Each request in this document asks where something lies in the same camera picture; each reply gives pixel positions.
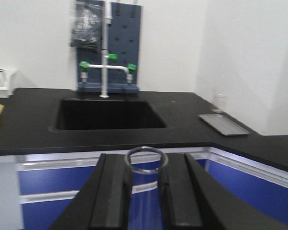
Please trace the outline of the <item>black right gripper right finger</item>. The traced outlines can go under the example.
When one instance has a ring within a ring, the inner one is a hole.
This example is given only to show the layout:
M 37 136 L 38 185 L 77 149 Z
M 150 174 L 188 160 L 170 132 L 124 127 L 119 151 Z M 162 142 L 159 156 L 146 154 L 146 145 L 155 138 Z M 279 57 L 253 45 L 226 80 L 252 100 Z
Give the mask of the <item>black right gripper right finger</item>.
M 232 194 L 189 153 L 167 155 L 158 192 L 165 230 L 288 230 Z

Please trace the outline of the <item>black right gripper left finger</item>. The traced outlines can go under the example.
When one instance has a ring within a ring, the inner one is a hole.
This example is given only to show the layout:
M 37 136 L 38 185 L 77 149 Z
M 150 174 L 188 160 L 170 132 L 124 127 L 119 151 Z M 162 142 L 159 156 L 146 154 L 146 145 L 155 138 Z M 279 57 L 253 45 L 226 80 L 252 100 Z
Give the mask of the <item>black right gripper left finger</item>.
M 92 174 L 51 230 L 126 230 L 132 172 L 124 155 L 101 154 Z

